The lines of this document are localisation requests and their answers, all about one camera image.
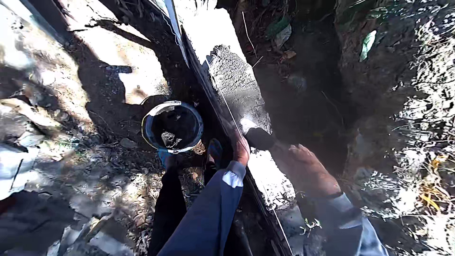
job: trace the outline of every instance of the flip-flop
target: flip-flop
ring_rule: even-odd
[[[158,150],[158,157],[160,158],[161,164],[163,165],[164,169],[166,169],[166,170],[167,170],[166,159],[170,156],[172,156],[171,153],[169,153],[167,151]]]
[[[207,156],[211,155],[213,157],[217,170],[220,169],[222,154],[223,148],[221,147],[221,143],[215,138],[211,139],[208,145]]]

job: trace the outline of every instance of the hand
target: hand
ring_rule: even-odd
[[[328,196],[341,193],[337,180],[322,163],[302,145],[275,143],[270,150],[279,169],[286,174],[297,191],[312,196]]]
[[[234,157],[233,160],[247,166],[250,159],[250,146],[247,140],[239,133],[237,129],[233,130],[231,134],[231,141],[233,142]]]

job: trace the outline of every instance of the dark trousers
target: dark trousers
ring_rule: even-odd
[[[204,185],[216,173],[215,164],[207,163],[204,171]],[[163,187],[155,204],[153,229],[151,233],[148,256],[155,256],[174,233],[178,224],[187,212],[182,194],[182,185],[178,179],[178,170],[170,169],[161,178]]]

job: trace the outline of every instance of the wrist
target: wrist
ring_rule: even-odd
[[[310,196],[325,197],[341,193],[337,180],[330,174],[300,175],[299,179],[291,180],[291,183],[297,191]]]
[[[241,163],[241,164],[242,164],[243,166],[245,166],[245,167],[246,167],[247,164],[248,164],[248,159],[245,158],[245,157],[234,157],[233,160],[234,160],[234,161],[237,161],[237,162],[239,162],[239,163]]]

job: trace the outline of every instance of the trench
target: trench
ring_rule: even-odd
[[[284,143],[306,146],[338,175],[358,115],[338,69],[341,49],[335,4],[334,0],[275,1],[265,6],[261,1],[219,1],[218,7],[231,14],[243,53],[254,66],[274,135]],[[290,19],[292,33],[277,48],[266,37],[267,26],[284,16]],[[288,53],[295,56],[287,58]]]

